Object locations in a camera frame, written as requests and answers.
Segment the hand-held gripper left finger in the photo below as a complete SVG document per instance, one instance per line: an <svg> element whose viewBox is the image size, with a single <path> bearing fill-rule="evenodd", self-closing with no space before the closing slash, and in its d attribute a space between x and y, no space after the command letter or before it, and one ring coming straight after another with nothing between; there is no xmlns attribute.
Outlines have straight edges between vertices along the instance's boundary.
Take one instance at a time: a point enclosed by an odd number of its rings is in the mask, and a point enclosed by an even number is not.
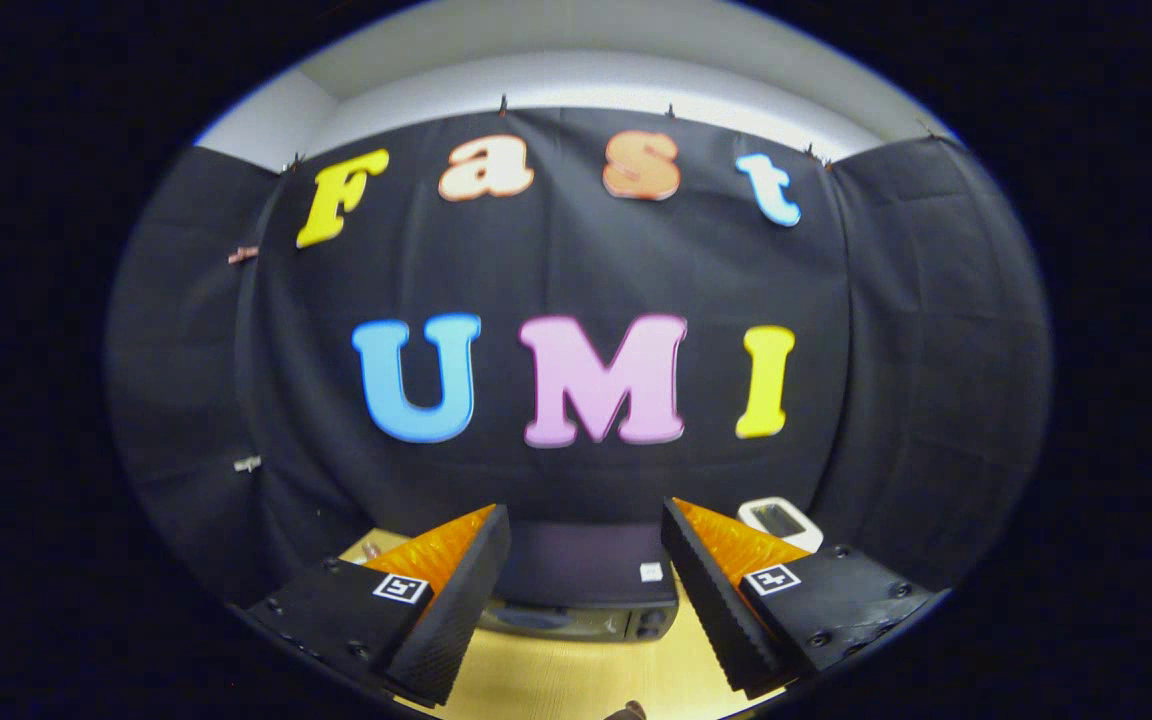
<svg viewBox="0 0 1152 720"><path fill-rule="evenodd" d="M448 702L511 544L490 503L376 559L326 558L244 611L285 652L358 694Z"/></svg>

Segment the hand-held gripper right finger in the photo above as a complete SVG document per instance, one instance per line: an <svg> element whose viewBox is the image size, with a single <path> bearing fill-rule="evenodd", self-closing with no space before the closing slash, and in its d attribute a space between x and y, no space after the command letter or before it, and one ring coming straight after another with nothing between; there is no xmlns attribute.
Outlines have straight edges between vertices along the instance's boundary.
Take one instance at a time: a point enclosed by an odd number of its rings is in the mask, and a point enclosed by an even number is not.
<svg viewBox="0 0 1152 720"><path fill-rule="evenodd" d="M809 552L676 497L660 539L727 683L749 700L852 669L940 602L850 544Z"/></svg>

